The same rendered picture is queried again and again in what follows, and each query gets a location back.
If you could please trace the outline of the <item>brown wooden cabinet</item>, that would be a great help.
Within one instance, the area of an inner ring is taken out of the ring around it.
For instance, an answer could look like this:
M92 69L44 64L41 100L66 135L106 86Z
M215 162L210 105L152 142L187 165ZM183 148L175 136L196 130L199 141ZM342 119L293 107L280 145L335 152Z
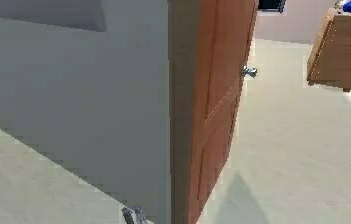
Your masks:
M307 61L306 80L310 86L351 90L351 13L327 11Z

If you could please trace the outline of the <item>dark window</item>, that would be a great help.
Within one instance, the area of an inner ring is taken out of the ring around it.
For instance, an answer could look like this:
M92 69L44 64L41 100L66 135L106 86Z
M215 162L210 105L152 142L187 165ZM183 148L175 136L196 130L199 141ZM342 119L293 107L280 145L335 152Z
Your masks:
M262 12L279 12L284 11L286 0L259 0L258 10Z

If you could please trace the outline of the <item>brown wooden room door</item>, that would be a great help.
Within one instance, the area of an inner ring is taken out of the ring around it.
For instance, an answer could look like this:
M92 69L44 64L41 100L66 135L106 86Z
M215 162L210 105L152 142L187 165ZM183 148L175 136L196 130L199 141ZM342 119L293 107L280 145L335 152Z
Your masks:
M170 0L168 224L197 224L229 157L259 0Z

